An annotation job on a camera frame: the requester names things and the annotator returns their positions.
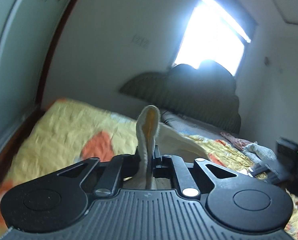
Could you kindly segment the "white textured pant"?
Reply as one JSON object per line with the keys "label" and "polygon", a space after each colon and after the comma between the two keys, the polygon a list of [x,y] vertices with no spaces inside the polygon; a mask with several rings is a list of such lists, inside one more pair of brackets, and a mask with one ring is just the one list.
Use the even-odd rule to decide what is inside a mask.
{"label": "white textured pant", "polygon": [[146,106],[137,119],[136,135],[140,155],[139,170],[130,180],[124,182],[125,189],[164,190],[171,188],[165,178],[154,178],[153,154],[158,146],[161,154],[178,155],[187,163],[196,158],[209,160],[208,153],[193,139],[178,133],[160,122],[160,110],[153,105]]}

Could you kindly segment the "grey folded cloth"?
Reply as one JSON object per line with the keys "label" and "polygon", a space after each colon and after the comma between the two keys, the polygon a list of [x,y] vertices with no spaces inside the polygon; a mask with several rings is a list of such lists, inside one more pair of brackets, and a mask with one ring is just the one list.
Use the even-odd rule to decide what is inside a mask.
{"label": "grey folded cloth", "polygon": [[273,150],[256,143],[248,144],[242,153],[248,157],[253,165],[241,172],[252,178],[266,174],[262,180],[273,185],[279,185],[289,180],[288,170],[279,162]]}

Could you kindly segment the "yellow orange patterned bedsheet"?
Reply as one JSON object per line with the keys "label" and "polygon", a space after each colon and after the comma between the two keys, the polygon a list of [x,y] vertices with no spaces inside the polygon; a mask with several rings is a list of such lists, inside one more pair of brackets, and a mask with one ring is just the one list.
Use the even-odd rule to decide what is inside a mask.
{"label": "yellow orange patterned bedsheet", "polygon": [[124,185],[96,197],[102,163],[139,155],[136,124],[75,100],[55,102],[0,184],[0,239],[298,239],[298,198],[265,174],[243,174],[250,159],[200,135],[180,133],[209,156],[184,161],[198,197]]}

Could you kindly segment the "dark green striped pillow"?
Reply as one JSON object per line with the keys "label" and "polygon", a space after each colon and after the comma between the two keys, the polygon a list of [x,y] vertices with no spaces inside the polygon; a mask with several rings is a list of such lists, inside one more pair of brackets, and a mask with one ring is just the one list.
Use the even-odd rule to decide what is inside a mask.
{"label": "dark green striped pillow", "polygon": [[228,70],[206,60],[197,69],[178,64],[166,72],[141,73],[124,83],[119,92],[238,134],[241,116],[236,88]]}

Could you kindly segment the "bright window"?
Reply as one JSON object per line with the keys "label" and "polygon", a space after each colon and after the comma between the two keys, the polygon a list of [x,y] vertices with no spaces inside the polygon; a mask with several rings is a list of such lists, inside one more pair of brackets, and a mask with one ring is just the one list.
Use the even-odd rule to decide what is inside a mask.
{"label": "bright window", "polygon": [[211,60],[235,76],[257,25],[239,0],[197,0],[173,65]]}

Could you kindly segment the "white wardrobe door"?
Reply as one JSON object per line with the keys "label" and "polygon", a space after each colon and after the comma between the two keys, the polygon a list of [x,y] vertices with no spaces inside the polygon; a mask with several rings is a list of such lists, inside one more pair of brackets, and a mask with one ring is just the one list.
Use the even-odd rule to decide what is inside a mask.
{"label": "white wardrobe door", "polygon": [[37,108],[42,66],[70,0],[0,0],[0,152]]}

